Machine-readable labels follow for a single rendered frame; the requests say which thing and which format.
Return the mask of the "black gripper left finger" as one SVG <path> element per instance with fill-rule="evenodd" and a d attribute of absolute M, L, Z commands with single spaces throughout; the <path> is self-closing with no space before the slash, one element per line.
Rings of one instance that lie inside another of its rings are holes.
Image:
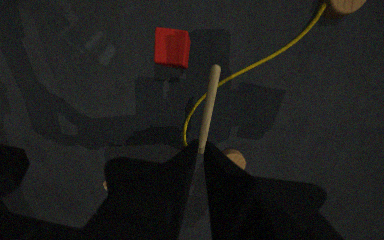
<path fill-rule="evenodd" d="M 171 227 L 179 232 L 196 165 L 199 140 L 194 139 L 165 163 L 116 157 L 104 165 L 108 195 L 113 190 L 172 201 Z"/>

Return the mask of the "yellow string with wooden stick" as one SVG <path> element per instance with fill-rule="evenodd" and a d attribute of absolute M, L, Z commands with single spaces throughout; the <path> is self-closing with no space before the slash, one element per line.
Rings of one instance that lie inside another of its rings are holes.
<path fill-rule="evenodd" d="M 285 45 L 282 49 L 277 50 L 270 56 L 259 60 L 258 62 L 236 72 L 235 74 L 232 74 L 228 76 L 227 78 L 223 79 L 222 81 L 219 82 L 219 77 L 220 77 L 220 72 L 221 68 L 218 65 L 214 65 L 211 67 L 210 70 L 210 76 L 209 76 L 209 81 L 208 81 L 208 87 L 207 87 L 207 92 L 195 103 L 195 105 L 192 107 L 191 111 L 189 112 L 186 121 L 184 123 L 184 128 L 183 128 L 183 145 L 184 147 L 187 146 L 186 142 L 186 130 L 187 130 L 187 125 L 190 120 L 191 115 L 193 114 L 194 110 L 196 107 L 201 103 L 201 101 L 205 98 L 205 104 L 204 104 L 204 110 L 203 110 L 203 116 L 202 116 L 202 121 L 201 121 L 201 127 L 200 127 L 200 133 L 199 133 L 199 148 L 198 148 L 198 154 L 203 154 L 205 150 L 205 145 L 207 141 L 207 136 L 208 136 L 208 131 L 209 131 L 209 126 L 210 126 L 210 121 L 212 117 L 212 112 L 213 112 L 213 107 L 214 107 L 214 102 L 215 102 L 215 97 L 216 97 L 216 92 L 217 88 L 224 84 L 225 82 L 229 81 L 230 79 L 260 65 L 261 63 L 265 61 L 269 61 L 270 59 L 274 58 L 281 52 L 285 52 L 289 47 L 291 47 L 293 44 L 297 43 L 301 37 L 305 36 L 308 31 L 311 30 L 311 27 L 318 21 L 319 17 L 322 12 L 326 9 L 326 3 L 323 3 L 320 6 L 319 11 L 317 11 L 316 16 L 313 18 L 312 22 L 309 23 L 309 25 L 304 29 L 304 31 L 301 34 L 298 34 L 298 36 L 289 42 L 287 45 Z M 218 83 L 219 82 L 219 83 Z M 197 154 L 197 155 L 198 155 Z"/>

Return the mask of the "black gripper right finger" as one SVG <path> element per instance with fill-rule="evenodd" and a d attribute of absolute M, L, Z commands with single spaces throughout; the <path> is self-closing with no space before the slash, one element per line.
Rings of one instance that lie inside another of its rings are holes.
<path fill-rule="evenodd" d="M 205 145 L 204 171 L 212 240 L 236 240 L 256 201 L 301 204 L 319 211 L 327 200 L 318 185 L 251 176 L 210 141 Z"/>

